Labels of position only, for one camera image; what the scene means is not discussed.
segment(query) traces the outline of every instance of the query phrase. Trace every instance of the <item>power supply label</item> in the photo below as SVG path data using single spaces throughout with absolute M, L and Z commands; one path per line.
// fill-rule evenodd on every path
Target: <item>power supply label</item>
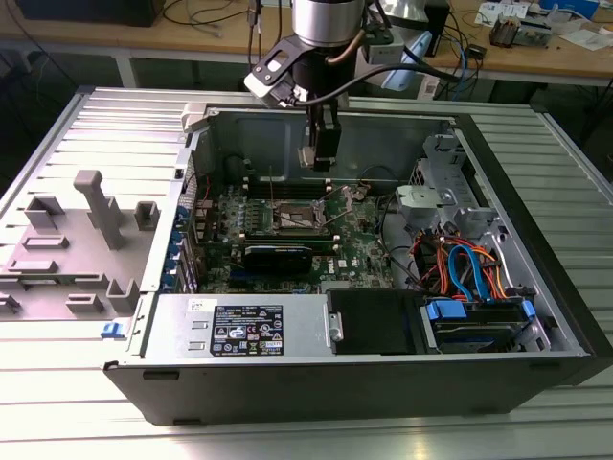
M 284 353 L 281 305 L 217 306 L 213 318 L 214 357 L 278 357 Z

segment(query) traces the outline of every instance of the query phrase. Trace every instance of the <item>blue latch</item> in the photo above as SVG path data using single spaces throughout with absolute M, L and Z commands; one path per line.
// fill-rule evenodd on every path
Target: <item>blue latch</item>
M 176 260 L 175 259 L 166 259 L 164 261 L 164 269 L 165 270 L 172 270 L 173 268 L 176 268 Z
M 176 207 L 176 218 L 177 219 L 186 219 L 189 216 L 190 216 L 190 212 L 187 210 L 185 206 Z
M 533 319 L 536 316 L 536 310 L 534 309 L 534 305 L 530 300 L 524 300 L 521 303 L 521 306 L 524 308 L 526 316 L 528 316 L 530 319 Z
M 433 300 L 426 309 L 431 321 L 435 319 L 458 319 L 466 318 L 466 310 L 459 300 Z
M 104 325 L 104 329 L 100 333 L 100 337 L 102 338 L 124 338 L 124 334 L 122 333 L 122 325 L 115 322 L 106 323 Z
M 183 235 L 181 235 L 180 232 L 177 232 L 176 230 L 172 230 L 170 232 L 170 242 L 172 243 L 178 243 L 181 240 L 183 240 Z
M 177 256 L 181 252 L 181 248 L 176 244 L 169 244 L 168 251 L 171 255 Z

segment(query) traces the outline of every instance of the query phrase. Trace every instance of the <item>robotic end effector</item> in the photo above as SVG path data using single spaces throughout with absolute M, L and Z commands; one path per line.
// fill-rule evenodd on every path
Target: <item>robotic end effector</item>
M 295 34 L 279 41 L 244 80 L 268 106 L 306 108 L 307 142 L 299 150 L 303 167 L 326 172 L 335 163 L 341 135 L 336 97 L 353 84 L 391 70 L 413 70 L 457 81 L 407 51 L 377 2 L 373 7 L 380 20 L 365 0 L 294 0 Z M 355 79 L 357 53 L 362 46 L 367 63 L 387 65 Z M 384 48 L 385 53 L 372 52 Z M 420 65 L 398 63 L 403 51 Z M 382 62 L 381 56 L 388 60 Z
M 268 106 L 305 103 L 307 142 L 299 150 L 305 168 L 325 172 L 335 162 L 341 135 L 338 101 L 306 103 L 353 78 L 364 16 L 364 0 L 295 0 L 295 34 L 279 41 L 245 78 L 247 88 Z

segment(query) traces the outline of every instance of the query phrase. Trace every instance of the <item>black cable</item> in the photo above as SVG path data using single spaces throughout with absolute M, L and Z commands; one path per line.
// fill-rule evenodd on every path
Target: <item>black cable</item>
M 387 16 L 387 14 L 385 13 L 385 10 L 383 10 L 383 7 L 381 6 L 381 3 L 379 0 L 375 0 L 375 7 L 376 10 L 378 11 L 379 15 L 381 16 L 381 19 L 383 20 L 383 24 L 385 25 L 386 29 L 391 29 L 392 28 L 392 22 L 390 21 L 390 18 Z M 419 57 L 418 55 L 416 55 L 415 53 L 413 53 L 408 46 L 404 45 L 404 53 L 411 58 L 414 62 L 416 62 L 419 65 L 422 65 L 424 67 L 428 67 L 430 69 L 436 70 L 434 69 L 434 67 L 432 67 L 430 64 L 428 64 L 425 60 L 423 60 L 421 57 Z
M 417 278 L 413 273 L 411 273 L 408 268 L 406 268 L 403 264 L 401 264 L 397 258 L 395 258 L 392 255 L 392 251 L 388 250 L 387 248 L 387 244 L 385 243 L 385 237 L 383 235 L 383 231 L 384 231 L 384 227 L 383 224 L 385 223 L 385 216 L 387 215 L 388 210 L 390 209 L 390 204 L 392 204 L 392 201 L 394 201 L 394 199 L 396 198 L 396 194 L 392 194 L 392 196 L 390 197 L 390 199 L 388 199 L 387 204 L 385 205 L 385 210 L 383 211 L 383 216 L 381 217 L 381 223 L 379 224 L 379 237 L 381 238 L 381 246 L 383 246 L 383 250 L 385 251 L 385 253 L 388 255 L 388 257 L 390 258 L 390 261 L 392 261 L 392 263 L 394 263 L 394 265 L 396 265 L 398 268 L 400 268 L 410 279 L 411 281 L 413 281 L 413 283 L 418 283 L 419 282 L 419 278 Z M 400 249 L 401 246 L 396 246 L 394 249 Z
M 258 31 L 258 62 L 261 61 L 261 31 Z
M 172 3 L 167 4 L 164 9 L 162 10 L 162 16 L 164 16 L 164 18 L 171 22 L 172 24 L 178 24 L 179 26 L 206 26 L 207 24 L 215 24 L 216 22 L 221 22 L 221 21 L 225 21 L 226 19 L 230 19 L 232 17 L 236 17 L 239 16 L 241 14 L 246 14 L 247 10 L 243 10 L 243 11 L 239 11 L 239 12 L 234 12 L 232 14 L 228 14 L 227 16 L 223 16 L 223 17 L 219 17 L 217 19 L 211 19 L 210 21 L 191 21 L 191 22 L 185 22 L 185 21 L 177 21 L 176 19 L 172 19 L 171 17 L 169 17 L 168 12 L 169 9 L 171 7 L 173 7 L 174 5 L 183 2 L 184 0 L 174 0 Z M 200 10 L 195 12 L 194 14 L 198 14 L 200 12 L 203 12 L 204 10 Z
M 385 13 L 385 10 L 383 10 L 383 7 L 381 6 L 381 2 L 379 2 L 379 0 L 375 0 L 375 8 L 378 11 L 379 16 L 381 16 L 381 20 L 383 21 L 385 28 L 392 29 L 392 21 L 390 21 L 390 18 L 387 17 L 387 14 Z
M 12 22 L 15 23 L 15 25 L 21 30 L 21 32 L 23 33 L 23 35 L 25 35 L 31 42 L 32 44 L 38 48 L 40 50 L 40 52 L 45 55 L 47 58 L 49 58 L 49 60 L 54 64 L 54 66 L 57 68 L 57 70 L 64 76 L 66 77 L 66 79 L 71 82 L 71 84 L 73 86 L 75 86 L 76 88 L 79 87 L 77 85 L 77 83 L 72 79 L 72 77 L 70 77 L 70 75 L 68 75 L 68 73 L 56 62 L 55 59 L 53 59 L 51 57 L 51 55 L 49 53 L 47 53 L 47 51 L 45 51 L 45 49 L 40 46 L 40 44 L 34 39 L 33 36 L 31 36 L 28 31 L 26 31 L 26 29 L 21 25 L 21 23 L 17 20 L 17 18 L 15 17 L 14 13 L 11 10 L 11 7 L 9 5 L 9 0 L 4 0 L 4 4 L 7 7 L 7 11 L 9 12 L 9 16 L 12 19 Z
M 396 182 L 400 183 L 400 179 L 398 179 L 398 176 L 387 166 L 385 165 L 371 165 L 367 168 L 364 169 L 364 171 L 362 171 L 362 173 L 359 175 L 359 177 L 357 178 L 358 181 L 361 180 L 371 180 L 371 179 L 366 179 L 364 176 L 366 175 L 367 172 L 372 171 L 372 170 L 383 170 L 385 171 L 387 174 L 389 174 Z
M 277 20 L 279 21 L 279 29 L 277 30 L 277 39 L 275 40 L 275 45 L 281 41 L 281 35 L 284 32 L 284 19 L 283 19 L 283 0 L 278 0 L 277 2 Z
M 249 41 L 247 42 L 247 62 L 249 62 L 249 72 L 251 72 L 251 48 L 253 46 L 253 26 L 249 26 Z
M 198 11 L 194 11 L 192 13 L 192 17 L 197 16 L 203 12 L 220 12 L 221 10 L 225 10 L 226 8 L 228 8 L 230 5 L 232 5 L 233 3 L 235 3 L 237 0 L 228 0 L 228 2 L 222 6 L 222 7 L 216 7 L 216 8 L 203 8 L 202 10 L 198 10 Z
M 426 67 L 426 66 L 419 65 L 419 64 L 387 64 L 387 65 L 378 66 L 370 70 L 369 72 L 363 75 L 360 75 L 359 77 L 356 77 L 353 80 L 348 81 L 347 83 L 343 84 L 342 86 L 335 89 L 331 93 L 328 93 L 326 96 L 322 96 L 321 98 L 311 99 L 310 101 L 295 101 L 293 104 L 297 107 L 309 107 L 312 105 L 322 104 L 326 101 L 329 101 L 330 99 L 333 99 L 347 92 L 349 88 L 351 88 L 355 84 L 360 83 L 361 81 L 367 80 L 374 75 L 382 74 L 384 72 L 389 72 L 391 70 L 413 70 L 416 72 L 420 72 L 422 74 L 433 75 L 434 77 L 439 77 L 440 79 L 453 81 L 454 83 L 457 83 L 460 81 L 458 77 L 447 74 L 446 72 L 441 72 L 440 70 L 437 70 L 435 68 Z

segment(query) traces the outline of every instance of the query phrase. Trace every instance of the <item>electronic device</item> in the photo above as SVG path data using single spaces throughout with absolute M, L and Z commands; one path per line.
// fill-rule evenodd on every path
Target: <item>electronic device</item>
M 165 0 L 15 0 L 26 19 L 150 27 Z
M 81 106 L 106 109 L 109 91 Z M 482 133 L 506 127 L 486 105 L 351 100 L 344 161 L 305 173 L 292 154 L 301 111 L 187 98 L 169 131 L 177 153 L 157 155 L 170 164 L 157 201 L 109 196 L 104 175 L 121 168 L 63 168 L 75 175 L 55 195 L 13 195 L 30 224 L 0 271 L 2 320 L 129 323 L 102 367 L 148 421 L 501 413 L 612 363 Z M 121 149 L 137 135 L 167 151 L 168 135 L 115 132 Z M 129 187 L 155 189 L 143 182 Z M 117 322 L 102 331 L 117 334 Z
M 503 48 L 512 45 L 544 47 L 552 36 L 551 27 L 542 20 L 518 19 L 499 14 L 489 33 L 489 43 Z

